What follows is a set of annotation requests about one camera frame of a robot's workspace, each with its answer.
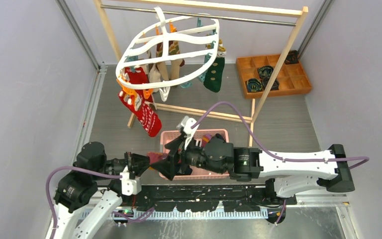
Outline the red patterned white dot sock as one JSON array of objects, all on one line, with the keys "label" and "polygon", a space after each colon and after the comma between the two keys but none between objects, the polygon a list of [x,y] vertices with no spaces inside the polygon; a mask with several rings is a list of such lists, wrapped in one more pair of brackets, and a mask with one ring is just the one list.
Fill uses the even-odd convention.
[{"label": "red patterned white dot sock", "polygon": [[162,128],[161,120],[156,112],[147,104],[142,92],[137,91],[136,96],[134,96],[121,90],[118,97],[122,104],[136,116],[150,137],[155,137],[160,132]]}]

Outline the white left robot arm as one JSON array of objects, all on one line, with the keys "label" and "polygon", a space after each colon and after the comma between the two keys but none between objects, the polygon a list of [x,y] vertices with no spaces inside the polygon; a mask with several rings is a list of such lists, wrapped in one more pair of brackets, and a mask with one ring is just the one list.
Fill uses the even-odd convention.
[{"label": "white left robot arm", "polygon": [[[108,160],[100,142],[85,144],[72,166],[53,170],[46,180],[46,197],[52,213],[48,239],[91,239],[119,206],[127,206],[141,192],[140,176],[149,168],[148,156],[127,152]],[[98,180],[110,184],[99,202],[79,224]]]}]

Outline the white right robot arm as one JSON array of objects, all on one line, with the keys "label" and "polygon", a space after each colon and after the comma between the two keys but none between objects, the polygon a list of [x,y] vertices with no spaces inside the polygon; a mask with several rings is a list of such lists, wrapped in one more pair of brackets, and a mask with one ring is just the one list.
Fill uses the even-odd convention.
[{"label": "white right robot arm", "polygon": [[168,180],[202,169],[228,174],[230,179],[249,182],[266,178],[264,198],[277,204],[285,198],[313,189],[325,188],[332,193],[355,190],[344,148],[332,145],[328,150],[311,153],[285,153],[251,147],[235,147],[217,134],[202,145],[184,146],[178,137],[165,145],[168,151],[149,153],[150,166]]}]

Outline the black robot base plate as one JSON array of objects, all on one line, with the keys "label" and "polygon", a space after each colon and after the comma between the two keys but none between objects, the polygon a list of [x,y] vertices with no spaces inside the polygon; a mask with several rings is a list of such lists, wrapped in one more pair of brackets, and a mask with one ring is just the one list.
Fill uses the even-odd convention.
[{"label": "black robot base plate", "polygon": [[122,196],[121,206],[139,211],[255,212],[260,207],[278,208],[283,199],[263,184],[144,185],[137,196]]}]

